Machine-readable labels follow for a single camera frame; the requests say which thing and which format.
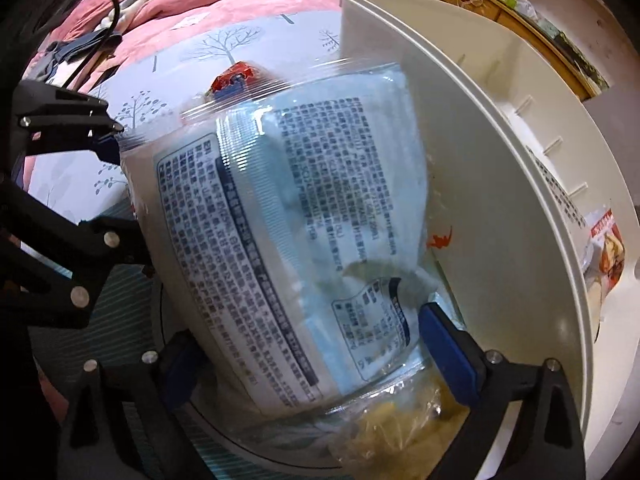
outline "white wall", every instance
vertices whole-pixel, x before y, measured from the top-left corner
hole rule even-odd
[[[562,30],[610,86],[640,89],[640,57],[613,14],[599,0],[530,0]]]
[[[640,91],[619,83],[583,104],[613,152],[631,199],[640,205]]]

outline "orange sticker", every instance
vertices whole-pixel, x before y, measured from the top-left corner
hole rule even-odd
[[[449,236],[433,235],[433,242],[427,242],[427,247],[435,247],[436,249],[449,247],[449,244],[451,243],[452,234],[453,234],[453,226],[451,226],[451,228],[449,229]]]

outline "plastic wrap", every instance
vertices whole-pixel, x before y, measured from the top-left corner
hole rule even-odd
[[[625,246],[610,207],[603,206],[589,213],[585,220],[590,238],[584,281],[591,314],[591,333],[596,340],[604,300],[618,284],[625,268]]]
[[[292,416],[322,419],[418,369],[430,298],[460,322],[427,249],[424,141],[397,64],[325,64],[211,97],[170,134],[165,117],[123,142],[122,167],[225,424],[298,428]]]
[[[513,6],[505,2],[508,7],[516,10],[523,16],[527,16],[528,18],[537,21],[539,19],[538,14],[536,13],[536,9],[533,4],[529,0],[514,0]]]
[[[436,368],[422,368],[344,410],[330,450],[356,480],[423,480],[466,419]]]

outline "metal screw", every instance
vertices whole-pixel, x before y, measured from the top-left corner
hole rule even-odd
[[[497,365],[504,359],[504,357],[502,357],[502,354],[497,350],[487,350],[484,356],[486,357],[486,360],[489,361],[492,365]]]
[[[559,372],[562,369],[560,361],[553,358],[546,360],[546,367],[549,368],[549,370],[551,370],[552,372]]]
[[[84,286],[76,285],[71,289],[71,303],[78,308],[84,308],[89,304],[89,292]]]
[[[97,367],[98,361],[96,361],[95,359],[89,359],[88,361],[84,362],[82,370],[84,370],[85,372],[93,372]]]
[[[110,247],[111,249],[115,249],[117,246],[120,245],[120,237],[118,236],[117,233],[114,233],[113,231],[105,232],[103,239],[104,239],[105,245],[107,245],[107,247]]]
[[[158,361],[158,352],[155,350],[147,350],[142,354],[142,362],[145,365],[152,365],[156,361]]]

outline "black cable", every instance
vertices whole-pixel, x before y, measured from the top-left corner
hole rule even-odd
[[[96,45],[90,50],[90,52],[85,56],[85,58],[81,61],[81,63],[76,67],[72,75],[70,75],[69,78],[65,81],[65,83],[62,85],[62,88],[66,88],[71,84],[71,82],[76,78],[76,76],[78,76],[78,74],[86,66],[86,64],[89,63],[89,61],[93,58],[95,53],[102,48],[102,46],[104,45],[104,43],[106,43],[106,41],[109,39],[111,34],[113,34],[113,31],[118,25],[118,20],[120,19],[120,2],[118,0],[111,0],[111,3],[113,4],[113,20],[111,21],[111,25],[109,25],[109,28],[106,30],[104,37],[98,43],[96,43]]]

